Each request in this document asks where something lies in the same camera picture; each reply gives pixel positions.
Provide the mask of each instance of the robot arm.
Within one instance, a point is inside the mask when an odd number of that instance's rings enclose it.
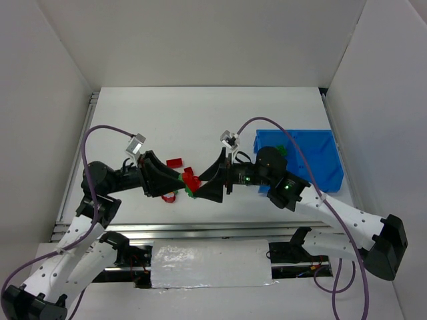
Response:
[[[123,265],[135,251],[141,250],[129,246],[129,239],[119,233],[105,233],[121,204],[109,194],[142,187],[148,197],[159,197],[186,187],[179,173],[165,166],[153,151],[139,154],[142,142],[133,138],[128,148],[136,165],[124,163],[121,169],[114,171],[102,162],[89,164],[99,212],[95,227],[78,246],[47,259],[22,286],[7,288],[1,299],[10,319],[65,319],[74,299],[102,270],[112,264]],[[268,198],[280,209],[296,210],[342,231],[342,226],[324,204],[328,199],[354,236],[365,268],[381,279],[395,278],[408,246],[399,218],[389,215],[385,219],[324,193],[319,196],[307,181],[286,170],[287,162],[276,148],[260,149],[255,163],[234,163],[235,156],[236,152],[232,152],[226,157],[223,148],[217,161],[200,175],[200,180],[206,183],[193,191],[193,196],[221,203],[224,187],[230,194],[235,184],[268,185]],[[81,187],[85,195],[70,228],[58,244],[59,250],[79,239],[91,227],[93,201],[85,173]],[[322,234],[301,227],[290,244],[302,255],[356,259],[346,235]]]
[[[231,152],[226,157],[226,148],[222,149],[218,160],[200,175],[207,183],[193,192],[194,197],[222,202],[224,186],[230,194],[236,184],[269,185],[267,197],[276,207],[297,211],[343,232],[324,203],[327,199],[354,237],[365,269],[381,279],[394,280],[408,246],[402,220],[393,215],[387,218],[372,215],[325,193],[319,195],[310,183],[286,170],[287,161],[274,147],[261,148],[255,163],[234,163],[233,156]],[[292,237],[291,244],[309,255],[356,259],[346,235],[325,235],[302,227]]]

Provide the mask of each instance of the white table surface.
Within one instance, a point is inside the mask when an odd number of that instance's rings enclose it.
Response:
[[[286,129],[330,129],[317,88],[280,87],[162,87],[103,88],[91,125],[109,124],[147,137],[145,149],[153,149],[162,160],[182,157],[196,174],[218,157],[224,130],[237,131],[250,117],[271,117]],[[242,134],[242,151],[253,156],[256,129],[271,129],[257,122]],[[99,160],[117,169],[125,158],[127,138],[108,131],[95,132],[89,139],[90,161]],[[83,193],[82,164],[78,168],[66,202],[64,222],[75,215]],[[113,195],[123,201],[115,224],[122,223],[206,223],[303,221],[298,213],[277,209],[257,187],[238,186],[224,195],[222,204],[190,199],[184,192],[170,205],[149,199],[136,189]],[[344,179],[333,195],[352,205]],[[40,244],[38,255],[49,252],[54,243]],[[336,271],[336,260],[332,261]],[[350,263],[343,268],[342,284],[351,275]],[[331,288],[333,278],[320,282]],[[369,319],[403,320],[391,282],[368,274]],[[353,287],[338,297],[341,319],[358,320],[363,310],[360,274]],[[281,279],[267,287],[209,289],[134,289],[131,283],[96,283],[87,290],[75,317],[92,320],[185,319],[185,320],[331,320],[331,296],[319,290],[312,279]]]
[[[154,150],[166,161],[181,157],[196,175],[205,171],[219,156],[220,135],[236,132],[250,117],[274,119],[286,129],[330,129],[317,88],[309,87],[145,87],[103,88],[91,126],[113,125],[147,138],[143,148]],[[273,129],[257,121],[241,135],[241,150],[253,154],[256,129]],[[119,133],[98,130],[87,144],[88,161],[102,161],[113,169],[127,157],[128,138]],[[83,192],[80,188],[83,165],[80,162],[63,221],[75,216]],[[147,198],[142,189],[112,195],[123,202],[114,224],[140,223],[219,223],[305,221],[298,213],[276,208],[258,187],[235,186],[224,202],[191,199],[180,191],[173,204],[160,198]],[[352,204],[346,178],[333,196]]]

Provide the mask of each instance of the red block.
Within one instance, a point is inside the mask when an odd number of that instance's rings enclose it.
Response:
[[[188,172],[190,175],[194,175],[193,169],[191,167],[184,168],[184,172]]]
[[[195,175],[191,175],[189,172],[182,173],[182,180],[187,185],[187,187],[191,190],[191,192],[196,191],[199,189],[201,185],[201,181],[199,180],[199,177],[196,177]]]
[[[182,167],[182,159],[177,158],[177,159],[166,160],[166,165],[172,169]]]

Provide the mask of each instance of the cable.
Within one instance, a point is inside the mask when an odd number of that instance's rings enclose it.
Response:
[[[347,291],[353,285],[354,279],[356,278],[356,264],[354,263],[354,261],[352,261],[352,265],[353,265],[353,274],[352,274],[352,278],[350,279],[350,282],[347,284],[347,286],[345,288],[343,288],[341,290],[337,290],[336,293],[343,293],[343,292]],[[321,284],[319,284],[318,283],[318,279],[317,279],[317,276],[318,276],[318,273],[320,272],[320,270],[326,269],[328,267],[329,267],[329,265],[324,265],[323,267],[318,267],[316,269],[316,272],[314,273],[313,280],[314,280],[314,283],[321,290],[323,290],[323,291],[325,291],[327,293],[333,293],[332,290],[329,290],[329,289],[323,287]]]
[[[236,157],[234,158],[234,160],[236,160],[238,163],[245,163],[244,161],[242,161],[238,158],[238,155],[243,155],[248,160],[248,161],[246,161],[246,163],[252,163],[250,156],[247,155],[246,153],[244,153],[243,151],[238,151],[236,153]]]
[[[87,184],[89,185],[89,190],[91,193],[91,197],[92,197],[92,201],[93,201],[93,219],[92,219],[92,224],[91,227],[87,230],[87,232],[81,236],[78,240],[74,241],[73,243],[70,243],[69,245],[65,246],[64,248],[62,248],[62,250],[64,251],[68,251],[72,248],[75,248],[79,243],[81,243],[84,239],[86,239],[86,237],[93,231],[93,228],[95,228],[96,224],[98,223],[98,201],[97,201],[97,197],[96,197],[96,192],[95,192],[95,185],[93,184],[92,181],[92,177],[90,174],[90,170],[89,170],[89,165],[87,164],[87,157],[86,157],[86,141],[87,138],[89,137],[89,135],[94,132],[95,130],[98,129],[109,129],[109,130],[113,130],[113,131],[117,131],[119,133],[123,133],[124,135],[127,135],[129,137],[133,137],[134,135],[132,133],[129,133],[127,131],[118,129],[116,127],[112,127],[111,125],[96,125],[90,129],[88,129],[85,132],[85,135],[83,136],[83,139],[81,141],[81,158],[83,160],[83,167],[85,169],[86,172],[86,179],[87,179]],[[42,255],[38,258],[35,258],[33,260],[30,260],[26,263],[24,263],[22,266],[16,268],[16,270],[14,270],[5,280],[2,288],[1,288],[1,294],[0,297],[3,296],[4,292],[6,291],[6,288],[9,284],[9,282],[12,280],[12,278],[14,278],[14,276],[16,276],[16,274],[18,274],[18,272],[20,272],[21,270],[25,269],[26,267],[29,267],[30,265],[39,262],[41,260],[44,259],[48,259],[48,258],[52,258],[56,255],[59,255],[58,252],[54,251],[54,252],[50,252],[46,255]],[[3,302],[3,300],[1,300],[1,308],[4,312],[4,314],[6,315],[6,306]]]
[[[294,145],[295,149],[298,151],[298,153],[300,154],[302,161],[304,162],[304,165],[307,168],[307,172],[308,175],[310,176],[310,179],[312,180],[312,184],[314,186],[314,189],[316,190],[317,194],[319,195],[319,197],[322,196],[322,192],[320,191],[318,184],[316,183],[316,180],[314,179],[313,176],[313,172],[307,162],[307,159],[304,157],[304,154],[302,153],[300,146],[296,143],[296,141],[294,140],[294,138],[278,123],[276,123],[275,121],[266,118],[266,117],[254,117],[251,118],[249,120],[247,120],[242,127],[240,127],[239,131],[237,132],[238,135],[240,135],[240,133],[242,133],[242,131],[251,123],[257,120],[264,120],[267,122],[270,122],[271,124],[275,125],[278,129],[280,129],[285,135],[286,137],[288,137],[288,139],[292,142],[292,145]],[[369,288],[368,288],[368,278],[366,276],[366,270],[365,267],[363,265],[363,260],[362,257],[360,256],[359,250],[358,250],[358,246],[356,244],[356,242],[354,241],[354,238],[352,236],[352,234],[350,233],[350,230],[347,228],[346,224],[343,222],[343,220],[341,219],[340,215],[338,214],[338,212],[336,212],[336,210],[331,206],[331,204],[328,202],[327,199],[324,200],[324,204],[328,207],[328,209],[332,212],[332,214],[335,216],[335,218],[338,220],[338,222],[340,223],[342,229],[344,230],[344,232],[346,233],[346,235],[348,236],[348,238],[350,239],[350,243],[352,244],[354,253],[356,254],[356,258],[357,258],[357,262],[360,266],[360,272],[362,274],[362,282],[363,282],[363,288],[364,288],[364,296],[365,296],[365,301],[364,301],[364,310],[363,310],[363,314],[362,314],[362,320],[366,320],[368,318],[368,312],[369,312]],[[338,271],[336,274],[336,278],[335,278],[335,282],[334,282],[334,288],[332,289],[333,293],[332,293],[332,309],[334,311],[334,315],[335,318],[337,320],[339,320],[340,318],[338,317],[338,312],[336,310],[336,288],[338,286],[338,279],[340,277],[340,273],[341,273],[341,266],[342,263],[340,263],[338,265]]]
[[[86,289],[83,289],[83,291],[80,293],[79,300],[77,300],[77,303],[75,304],[73,313],[69,316],[68,320],[73,320],[75,314],[77,313],[77,310],[80,307],[80,303],[81,303],[81,300],[83,299],[83,295],[85,294],[85,291],[86,291]]]
[[[142,269],[144,269],[144,273],[148,273],[147,269],[145,268],[145,265],[139,260],[139,258],[136,255],[133,255],[132,257],[135,258],[137,262],[141,265]]]

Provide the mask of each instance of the white wall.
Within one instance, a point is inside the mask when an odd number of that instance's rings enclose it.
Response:
[[[38,0],[90,84],[328,87],[366,0]]]
[[[0,244],[38,243],[53,228],[91,90],[34,0],[1,2],[0,43]]]
[[[0,268],[0,285],[3,285],[6,278],[16,268],[20,267],[27,261],[34,259],[38,243],[20,243],[20,244],[7,244],[0,245],[0,257],[1,257],[1,268]],[[10,284],[20,286],[30,274],[31,268],[22,270],[16,277],[12,279]],[[0,309],[0,319],[5,319],[5,316]]]
[[[427,26],[407,0],[368,0],[327,103],[365,210],[403,218],[395,288],[406,319],[427,311]]]
[[[410,0],[410,2],[420,14],[421,18],[427,22],[427,0]]]

